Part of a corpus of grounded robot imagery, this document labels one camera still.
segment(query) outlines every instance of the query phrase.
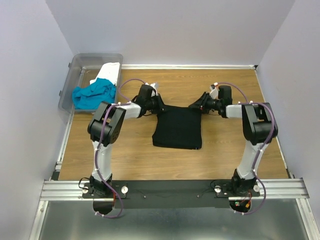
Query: black cloth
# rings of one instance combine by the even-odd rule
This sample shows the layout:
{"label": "black cloth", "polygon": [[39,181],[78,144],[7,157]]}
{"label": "black cloth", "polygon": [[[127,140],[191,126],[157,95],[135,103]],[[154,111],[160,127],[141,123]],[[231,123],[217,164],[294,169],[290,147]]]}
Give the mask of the black cloth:
{"label": "black cloth", "polygon": [[152,135],[153,145],[175,149],[200,149],[201,110],[168,106],[157,114],[157,125]]}

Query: wooden tabletop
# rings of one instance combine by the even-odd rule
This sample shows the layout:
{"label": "wooden tabletop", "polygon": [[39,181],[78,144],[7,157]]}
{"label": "wooden tabletop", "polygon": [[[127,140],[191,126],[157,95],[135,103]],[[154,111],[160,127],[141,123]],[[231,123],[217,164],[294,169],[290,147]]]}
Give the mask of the wooden tabletop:
{"label": "wooden tabletop", "polygon": [[[86,81],[98,72],[85,74]],[[141,69],[122,70],[122,79],[140,78],[159,83],[158,92],[165,104],[187,107],[215,82],[238,85],[249,100],[263,102],[261,90],[250,69]],[[131,81],[122,93],[129,98],[138,94],[141,83]],[[232,89],[233,102],[244,101]],[[225,119],[203,115],[201,122],[202,148],[174,149],[153,146],[152,134],[157,116],[127,119],[112,149],[114,180],[196,180],[230,179],[239,165],[245,147],[241,119]],[[59,180],[79,180],[89,177],[94,166],[94,149],[87,127],[92,114],[75,114],[64,153]],[[278,143],[274,139],[266,149],[258,175],[263,179],[287,178]]]}

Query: teal towel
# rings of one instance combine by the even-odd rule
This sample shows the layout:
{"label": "teal towel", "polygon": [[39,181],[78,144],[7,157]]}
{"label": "teal towel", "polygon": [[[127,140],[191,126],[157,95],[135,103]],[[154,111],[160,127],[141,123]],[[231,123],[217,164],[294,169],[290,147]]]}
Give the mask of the teal towel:
{"label": "teal towel", "polygon": [[115,102],[116,86],[107,79],[97,78],[91,85],[81,88],[77,86],[72,92],[75,109],[97,109],[101,102]]}

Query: gray floor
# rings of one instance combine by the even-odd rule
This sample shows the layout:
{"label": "gray floor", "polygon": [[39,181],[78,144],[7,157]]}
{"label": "gray floor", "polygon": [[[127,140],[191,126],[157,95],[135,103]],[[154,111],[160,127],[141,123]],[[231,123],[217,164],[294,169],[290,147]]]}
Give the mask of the gray floor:
{"label": "gray floor", "polygon": [[[253,207],[259,201],[253,201]],[[94,215],[92,202],[53,201],[41,240],[304,240],[294,199],[269,199],[241,216],[223,208],[126,209],[118,219]]]}

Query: white cloth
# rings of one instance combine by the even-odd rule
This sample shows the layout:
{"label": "white cloth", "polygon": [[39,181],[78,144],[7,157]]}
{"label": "white cloth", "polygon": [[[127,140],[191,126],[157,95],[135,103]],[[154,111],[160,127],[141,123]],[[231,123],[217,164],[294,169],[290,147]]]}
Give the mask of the white cloth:
{"label": "white cloth", "polygon": [[97,78],[99,78],[99,79],[108,79],[114,85],[117,85],[119,68],[120,68],[119,62],[108,62],[102,65],[96,78],[93,80],[90,80],[90,84],[93,84],[97,80]]}

